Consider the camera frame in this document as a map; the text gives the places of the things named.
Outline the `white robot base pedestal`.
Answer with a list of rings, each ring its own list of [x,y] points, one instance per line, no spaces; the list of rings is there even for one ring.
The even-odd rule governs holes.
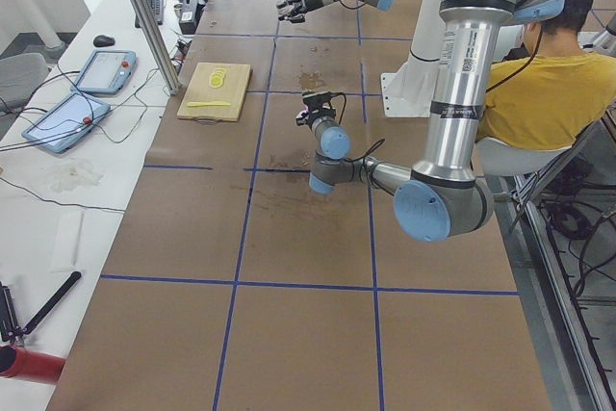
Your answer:
[[[429,117],[445,31],[440,2],[422,1],[407,61],[381,74],[386,117]]]

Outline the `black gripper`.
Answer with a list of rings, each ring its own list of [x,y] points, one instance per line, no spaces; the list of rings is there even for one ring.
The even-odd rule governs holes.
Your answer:
[[[276,8],[279,9],[279,21],[303,23],[306,21],[306,13],[321,8],[321,0],[280,0],[276,3]]]
[[[331,106],[308,107],[305,112],[300,112],[295,117],[296,124],[306,124],[312,128],[316,121],[323,117],[335,119],[336,110]]]

